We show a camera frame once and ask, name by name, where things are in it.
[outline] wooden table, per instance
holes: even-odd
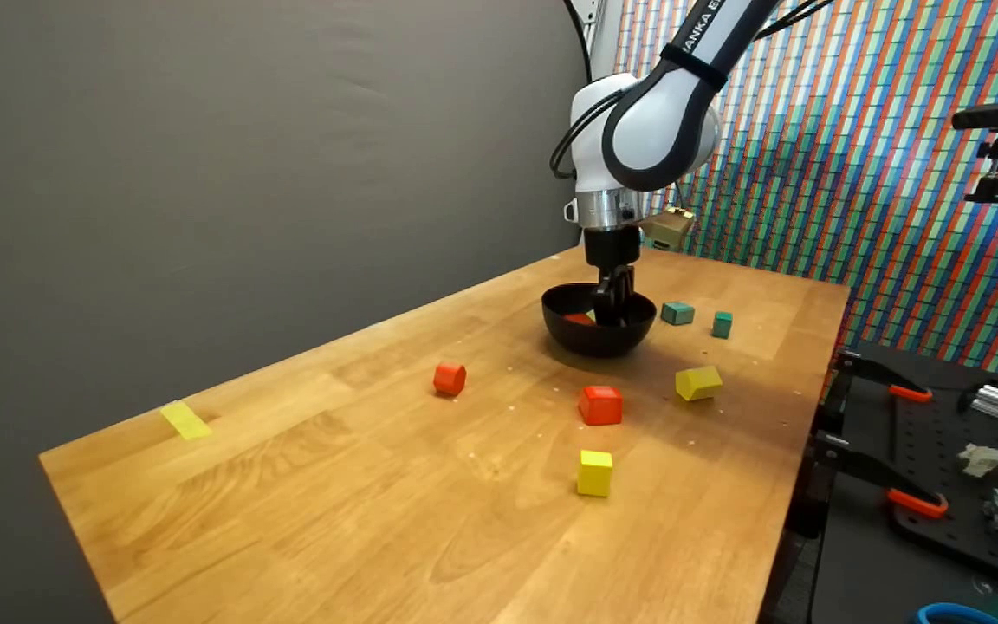
[[[538,299],[567,249],[41,456],[116,620],[756,620],[844,288],[649,249],[696,305],[622,361],[561,353]],[[733,312],[713,341],[709,317]],[[468,389],[436,399],[436,361]],[[713,364],[724,392],[672,396]],[[628,396],[583,428],[583,384]],[[611,498],[572,494],[612,450]]]

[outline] orange cube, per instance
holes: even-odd
[[[594,325],[594,320],[585,317],[585,312],[567,312],[566,323],[572,323],[572,325]]]
[[[463,379],[468,379],[463,364],[443,361],[433,370],[433,392],[436,396],[459,396],[463,392]]]
[[[579,392],[579,418],[587,428],[622,422],[622,392],[611,384],[585,384]]]

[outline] green object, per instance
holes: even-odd
[[[660,305],[660,320],[666,320],[669,325],[690,325],[690,323],[696,320],[696,310],[684,305],[684,301],[666,301],[666,305]]]
[[[733,317],[730,317],[730,312],[713,312],[713,331],[709,331],[709,338],[726,341],[730,331],[733,331]]]

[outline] gray backdrop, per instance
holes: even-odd
[[[0,620],[105,620],[38,450],[538,260],[540,0],[0,0]]]

